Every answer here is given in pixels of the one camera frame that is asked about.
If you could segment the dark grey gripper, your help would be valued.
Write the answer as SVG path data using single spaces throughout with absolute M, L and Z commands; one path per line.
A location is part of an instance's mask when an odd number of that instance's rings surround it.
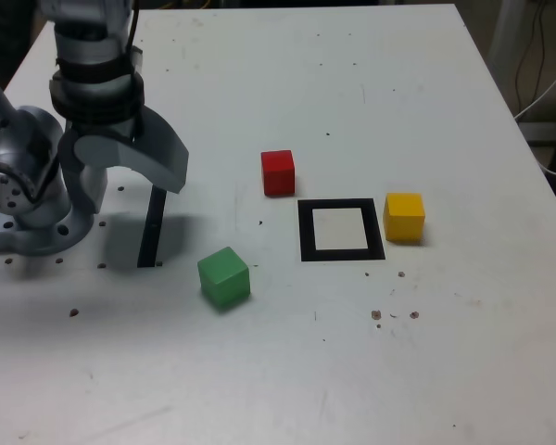
M 189 152 L 156 111 L 143 107 L 130 114 L 68 112 L 57 157 L 74 207 L 97 214 L 107 188 L 105 169 L 133 170 L 152 185 L 177 194 L 186 182 Z

